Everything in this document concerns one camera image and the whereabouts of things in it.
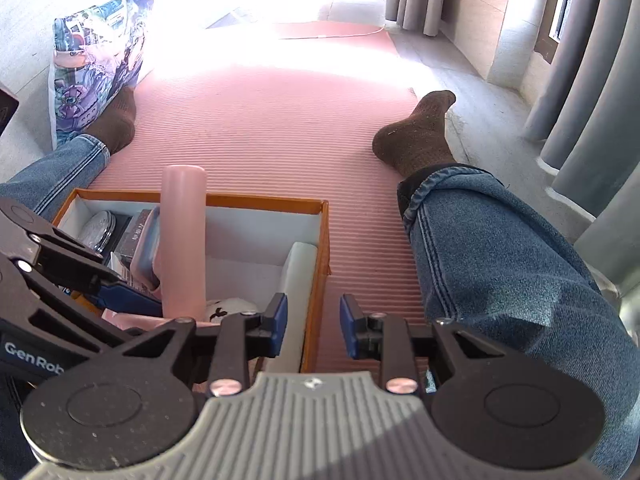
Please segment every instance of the pink yoga mat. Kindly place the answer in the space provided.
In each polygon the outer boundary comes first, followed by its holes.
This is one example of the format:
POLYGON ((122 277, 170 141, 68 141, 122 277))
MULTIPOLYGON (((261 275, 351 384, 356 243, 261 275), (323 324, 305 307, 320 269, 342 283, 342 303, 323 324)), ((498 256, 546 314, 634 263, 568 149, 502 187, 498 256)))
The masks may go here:
POLYGON ((348 359, 338 298, 422 322, 415 264, 396 203, 401 177, 371 152, 382 126, 416 104, 386 32, 353 23, 207 30, 160 53, 136 89, 136 137, 94 189, 161 186, 169 164, 207 171, 209 192, 320 198, 330 204, 332 275, 318 372, 370 369, 348 359))

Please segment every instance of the jeans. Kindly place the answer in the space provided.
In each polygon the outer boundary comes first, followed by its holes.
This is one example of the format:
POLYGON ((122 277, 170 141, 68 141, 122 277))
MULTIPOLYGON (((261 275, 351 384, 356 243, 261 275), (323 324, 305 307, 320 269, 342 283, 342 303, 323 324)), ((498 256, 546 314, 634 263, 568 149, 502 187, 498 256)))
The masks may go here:
POLYGON ((587 384, 606 413, 590 458, 620 478, 638 448, 640 351, 574 248, 477 168, 418 171, 398 202, 426 317, 453 318, 587 384))
MULTIPOLYGON (((109 163, 109 150, 98 139, 80 135, 0 184, 0 196, 15 198, 52 221, 76 187, 87 187, 109 163)), ((20 429, 21 399, 28 385, 0 374, 0 476, 17 480, 36 465, 20 429)))

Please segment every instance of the foot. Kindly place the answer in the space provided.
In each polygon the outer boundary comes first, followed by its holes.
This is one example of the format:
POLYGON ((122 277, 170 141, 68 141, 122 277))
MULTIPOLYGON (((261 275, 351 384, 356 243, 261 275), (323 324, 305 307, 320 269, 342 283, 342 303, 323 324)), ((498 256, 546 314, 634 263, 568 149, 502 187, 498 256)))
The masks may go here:
POLYGON ((403 177, 433 164, 455 162, 444 138, 444 114, 456 102, 449 90, 425 95, 406 119, 373 137, 373 153, 403 177))
POLYGON ((113 155, 127 146, 136 134, 136 102, 133 88, 124 86, 100 116, 84 130, 100 140, 113 155))

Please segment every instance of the cardboard edge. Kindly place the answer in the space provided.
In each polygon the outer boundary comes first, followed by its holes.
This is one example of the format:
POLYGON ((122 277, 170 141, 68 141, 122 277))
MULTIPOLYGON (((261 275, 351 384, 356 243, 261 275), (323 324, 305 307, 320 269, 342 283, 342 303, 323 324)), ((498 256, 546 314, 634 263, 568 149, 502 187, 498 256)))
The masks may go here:
POLYGON ((300 373, 306 374, 316 370, 318 349, 320 346, 320 327, 322 325, 322 310, 324 307, 324 287, 329 274, 329 203, 322 201, 322 220, 320 223, 320 239, 316 268, 314 269, 314 284, 306 314, 305 342, 302 349, 302 365, 300 373))
MULTIPOLYGON (((58 225, 73 199, 79 196, 86 200, 113 200, 114 202, 160 202, 159 191, 120 191, 76 188, 71 192, 53 224, 58 225)), ((322 200, 314 198, 281 198, 275 196, 238 195, 225 193, 207 193, 207 206, 229 207, 235 209, 259 209, 263 211, 283 211, 317 215, 322 212, 322 200)))

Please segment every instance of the window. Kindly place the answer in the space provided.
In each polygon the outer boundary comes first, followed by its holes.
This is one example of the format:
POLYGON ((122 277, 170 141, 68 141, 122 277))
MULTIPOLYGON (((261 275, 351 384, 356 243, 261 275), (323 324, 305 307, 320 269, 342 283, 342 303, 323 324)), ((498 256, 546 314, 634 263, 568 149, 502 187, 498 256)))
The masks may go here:
POLYGON ((545 12, 540 23, 540 31, 534 50, 551 63, 559 41, 562 39, 566 17, 572 0, 546 0, 545 12))

